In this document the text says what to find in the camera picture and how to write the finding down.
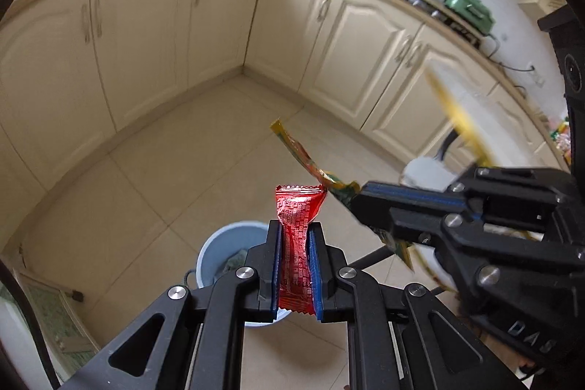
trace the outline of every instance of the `kitchen cabinet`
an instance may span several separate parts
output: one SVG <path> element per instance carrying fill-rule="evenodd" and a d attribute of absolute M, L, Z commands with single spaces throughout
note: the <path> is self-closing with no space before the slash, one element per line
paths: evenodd
<path fill-rule="evenodd" d="M 560 169 L 559 161 L 556 159 L 555 153 L 552 152 L 548 143 L 542 143 L 535 151 L 535 165 L 540 167 L 552 167 L 553 169 Z"/>
<path fill-rule="evenodd" d="M 471 148 L 461 137 L 458 137 L 447 150 L 444 163 L 452 172 L 461 174 L 475 160 L 476 156 Z"/>
<path fill-rule="evenodd" d="M 244 64 L 256 0 L 192 0 L 189 86 Z"/>
<path fill-rule="evenodd" d="M 331 0 L 299 92 L 361 128 L 420 26 L 380 0 Z"/>
<path fill-rule="evenodd" d="M 362 128 L 404 162 L 425 154 L 447 127 L 448 119 L 426 79 L 431 60 L 450 65 L 485 94 L 495 85 L 494 78 L 455 44 L 423 27 Z"/>
<path fill-rule="evenodd" d="M 517 136 L 526 142 L 532 152 L 536 151 L 542 144 L 542 134 L 532 124 L 532 120 L 516 100 L 504 90 L 501 84 L 496 85 L 489 97 L 502 107 Z"/>
<path fill-rule="evenodd" d="M 330 0 L 258 0 L 246 65 L 297 91 Z"/>
<path fill-rule="evenodd" d="M 0 30 L 0 122 L 47 189 L 115 133 L 89 4 L 41 0 Z"/>
<path fill-rule="evenodd" d="M 187 87 L 191 0 L 91 0 L 95 51 L 116 128 Z"/>
<path fill-rule="evenodd" d="M 0 128 L 0 250 L 45 190 L 20 159 Z"/>

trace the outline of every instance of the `blue gripper pad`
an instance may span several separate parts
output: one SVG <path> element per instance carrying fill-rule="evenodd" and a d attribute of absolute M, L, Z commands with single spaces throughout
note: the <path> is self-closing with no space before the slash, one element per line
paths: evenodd
<path fill-rule="evenodd" d="M 317 258 L 317 248 L 315 247 L 315 232 L 309 230 L 308 236 L 308 258 L 309 272 L 311 273 L 311 289 L 313 291 L 313 308 L 318 320 L 323 319 L 323 296 L 321 285 L 321 270 L 319 269 L 319 260 Z"/>
<path fill-rule="evenodd" d="M 272 270 L 272 311 L 274 319 L 279 310 L 279 290 L 280 290 L 280 254 L 282 251 L 283 226 L 279 224 L 279 233 L 276 238 L 276 251 L 274 252 L 274 268 Z"/>

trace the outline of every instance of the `green appliance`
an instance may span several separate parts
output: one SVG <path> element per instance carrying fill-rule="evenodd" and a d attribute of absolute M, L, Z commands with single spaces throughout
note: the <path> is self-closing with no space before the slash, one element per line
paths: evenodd
<path fill-rule="evenodd" d="M 483 35 L 489 35 L 495 24 L 491 11 L 480 0 L 443 0 L 446 7 L 463 17 Z"/>

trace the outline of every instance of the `red candy packet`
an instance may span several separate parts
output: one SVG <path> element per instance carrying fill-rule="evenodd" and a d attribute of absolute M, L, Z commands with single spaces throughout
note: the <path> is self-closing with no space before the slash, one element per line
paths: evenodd
<path fill-rule="evenodd" d="M 325 200 L 323 186 L 276 187 L 276 213 L 283 226 L 279 307 L 315 314 L 306 232 Z"/>

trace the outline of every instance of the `gas stove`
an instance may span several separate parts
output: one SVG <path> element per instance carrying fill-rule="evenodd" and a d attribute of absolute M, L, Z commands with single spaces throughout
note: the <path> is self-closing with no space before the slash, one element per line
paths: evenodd
<path fill-rule="evenodd" d="M 437 0 L 404 0 L 417 9 L 426 12 L 432 18 L 445 24 L 453 32 L 456 32 L 463 39 L 479 50 L 484 36 L 466 20 L 459 17 L 455 12 L 448 9 Z"/>

